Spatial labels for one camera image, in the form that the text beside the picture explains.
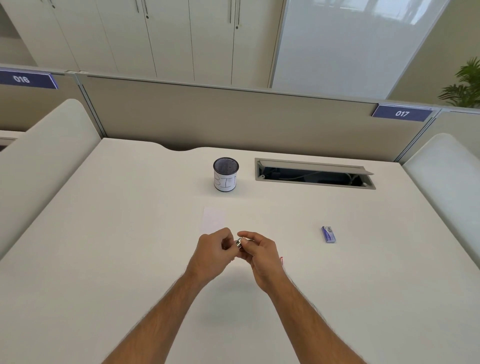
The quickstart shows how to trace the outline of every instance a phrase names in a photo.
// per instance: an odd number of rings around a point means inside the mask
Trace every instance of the white cabinet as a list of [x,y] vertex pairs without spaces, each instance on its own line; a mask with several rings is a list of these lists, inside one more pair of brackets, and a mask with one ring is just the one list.
[[190,0],[195,81],[268,87],[284,0]]
[[283,0],[237,0],[232,85],[268,87]]
[[195,82],[230,85],[235,0],[190,0]]
[[1,0],[39,67],[78,70],[52,7],[46,0]]
[[157,77],[193,82],[188,0],[143,0],[142,3]]
[[141,1],[96,0],[96,3],[119,73],[156,78]]
[[117,73],[95,0],[48,1],[80,70]]

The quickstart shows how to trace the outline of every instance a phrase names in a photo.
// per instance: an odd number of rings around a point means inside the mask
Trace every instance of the whiteboard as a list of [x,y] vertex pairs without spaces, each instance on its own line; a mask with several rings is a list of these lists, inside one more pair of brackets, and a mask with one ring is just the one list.
[[386,99],[449,0],[290,0],[272,88]]

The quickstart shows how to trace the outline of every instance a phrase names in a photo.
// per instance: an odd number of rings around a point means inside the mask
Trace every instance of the desk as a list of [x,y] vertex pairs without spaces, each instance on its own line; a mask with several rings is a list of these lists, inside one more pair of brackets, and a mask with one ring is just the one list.
[[[237,187],[213,187],[235,158]],[[376,190],[255,181],[254,158],[363,165]],[[373,364],[480,357],[480,271],[399,164],[103,139],[0,261],[0,362],[100,363],[184,271],[205,206],[277,242],[287,273]],[[333,227],[326,244],[320,228]],[[197,297],[167,362],[295,363],[251,269]]]

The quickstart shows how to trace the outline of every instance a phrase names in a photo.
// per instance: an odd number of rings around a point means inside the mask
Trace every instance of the number sign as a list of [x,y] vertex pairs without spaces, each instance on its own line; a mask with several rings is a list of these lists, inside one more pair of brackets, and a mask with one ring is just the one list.
[[59,88],[50,73],[27,72],[6,69],[0,69],[0,84],[53,88],[56,90],[58,90]]
[[432,109],[379,104],[372,116],[374,118],[424,122],[432,112]]

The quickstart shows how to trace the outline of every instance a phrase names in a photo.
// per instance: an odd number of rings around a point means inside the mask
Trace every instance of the cabinet handle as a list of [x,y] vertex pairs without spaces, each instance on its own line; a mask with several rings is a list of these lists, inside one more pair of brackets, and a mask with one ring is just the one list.
[[144,0],[144,4],[145,4],[145,15],[148,17],[147,0]]
[[237,25],[240,25],[240,5],[241,5],[241,0],[239,0],[239,22],[237,23]]
[[232,1],[230,0],[230,17],[228,18],[228,24],[232,24]]

